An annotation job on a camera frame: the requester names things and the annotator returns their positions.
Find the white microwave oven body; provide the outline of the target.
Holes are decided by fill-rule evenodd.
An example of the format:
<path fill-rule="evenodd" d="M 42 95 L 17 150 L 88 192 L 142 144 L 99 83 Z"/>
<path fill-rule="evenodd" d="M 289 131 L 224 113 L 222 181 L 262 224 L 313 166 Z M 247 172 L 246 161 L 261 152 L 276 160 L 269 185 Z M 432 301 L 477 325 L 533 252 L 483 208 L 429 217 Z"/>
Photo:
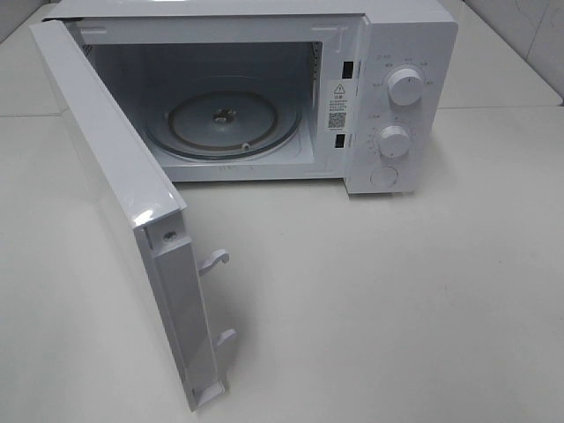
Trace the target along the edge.
<path fill-rule="evenodd" d="M 331 179 L 352 195 L 417 187 L 458 30 L 436 1 L 62 1 L 40 23 L 50 20 L 72 31 L 171 181 Z M 425 85 L 402 107 L 385 82 L 409 64 Z M 157 145 L 145 123 L 155 95 L 217 76 L 284 85 L 299 98 L 299 127 L 282 145 L 238 160 L 186 159 Z M 324 128 L 332 79 L 352 81 L 347 130 Z M 412 139 L 395 159 L 382 156 L 376 140 L 390 125 Z M 398 171 L 390 189 L 370 181 L 381 166 Z"/>

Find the upper white power knob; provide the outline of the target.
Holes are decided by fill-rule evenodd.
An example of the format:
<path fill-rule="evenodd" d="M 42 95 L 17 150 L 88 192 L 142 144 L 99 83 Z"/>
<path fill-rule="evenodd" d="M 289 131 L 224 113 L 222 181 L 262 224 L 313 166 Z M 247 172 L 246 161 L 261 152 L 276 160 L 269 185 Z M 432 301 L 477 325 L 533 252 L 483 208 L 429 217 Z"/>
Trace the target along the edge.
<path fill-rule="evenodd" d="M 398 106 L 417 102 L 425 85 L 423 72 L 415 65 L 403 65 L 391 70 L 386 77 L 386 90 L 390 100 Z"/>

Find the white microwave door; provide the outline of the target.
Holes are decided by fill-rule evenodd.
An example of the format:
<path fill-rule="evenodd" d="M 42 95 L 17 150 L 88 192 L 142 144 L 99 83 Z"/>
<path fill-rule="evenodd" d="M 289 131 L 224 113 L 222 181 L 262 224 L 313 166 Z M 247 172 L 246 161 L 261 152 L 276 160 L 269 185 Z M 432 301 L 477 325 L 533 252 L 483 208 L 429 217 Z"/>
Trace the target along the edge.
<path fill-rule="evenodd" d="M 210 333 L 201 278 L 229 254 L 197 260 L 184 199 L 58 20 L 31 27 L 94 199 L 126 264 L 150 288 L 190 410 L 225 390 L 217 350 L 234 330 Z"/>

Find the round white door button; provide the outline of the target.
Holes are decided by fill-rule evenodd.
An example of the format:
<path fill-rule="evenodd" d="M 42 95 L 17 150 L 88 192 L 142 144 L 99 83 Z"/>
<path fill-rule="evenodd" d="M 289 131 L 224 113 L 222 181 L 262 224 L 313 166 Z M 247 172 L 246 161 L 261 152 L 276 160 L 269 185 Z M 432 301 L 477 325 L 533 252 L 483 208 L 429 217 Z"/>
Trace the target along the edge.
<path fill-rule="evenodd" d="M 380 189 L 390 189 L 393 187 L 398 178 L 398 171 L 391 166 L 381 166 L 376 168 L 371 176 L 371 183 Z"/>

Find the white timer knob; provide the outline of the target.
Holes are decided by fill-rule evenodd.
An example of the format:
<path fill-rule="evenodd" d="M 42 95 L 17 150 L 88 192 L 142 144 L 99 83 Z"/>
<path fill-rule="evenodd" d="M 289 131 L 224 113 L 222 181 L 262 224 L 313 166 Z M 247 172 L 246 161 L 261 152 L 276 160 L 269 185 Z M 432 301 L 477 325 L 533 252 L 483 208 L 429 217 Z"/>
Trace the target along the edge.
<path fill-rule="evenodd" d="M 412 144 L 411 136 L 399 125 L 390 125 L 382 129 L 377 137 L 380 154 L 389 159 L 405 155 Z"/>

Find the warning label sticker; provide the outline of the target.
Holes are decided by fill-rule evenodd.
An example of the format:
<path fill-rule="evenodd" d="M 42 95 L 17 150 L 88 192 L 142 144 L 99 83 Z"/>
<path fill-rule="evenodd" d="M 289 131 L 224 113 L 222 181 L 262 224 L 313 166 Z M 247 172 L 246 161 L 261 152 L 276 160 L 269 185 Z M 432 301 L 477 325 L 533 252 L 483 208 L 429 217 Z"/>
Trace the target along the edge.
<path fill-rule="evenodd" d="M 332 79 L 326 84 L 324 128 L 347 130 L 353 98 L 351 79 Z"/>

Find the glass microwave turntable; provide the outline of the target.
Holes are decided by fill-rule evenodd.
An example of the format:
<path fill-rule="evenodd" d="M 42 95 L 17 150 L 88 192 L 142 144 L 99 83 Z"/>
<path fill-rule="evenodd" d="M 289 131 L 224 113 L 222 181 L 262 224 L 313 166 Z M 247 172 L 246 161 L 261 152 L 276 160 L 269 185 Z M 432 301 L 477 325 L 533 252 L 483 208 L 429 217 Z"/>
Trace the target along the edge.
<path fill-rule="evenodd" d="M 217 76 L 173 85 L 146 109 L 152 140 L 193 160 L 238 160 L 282 145 L 301 123 L 299 98 L 282 84 Z"/>

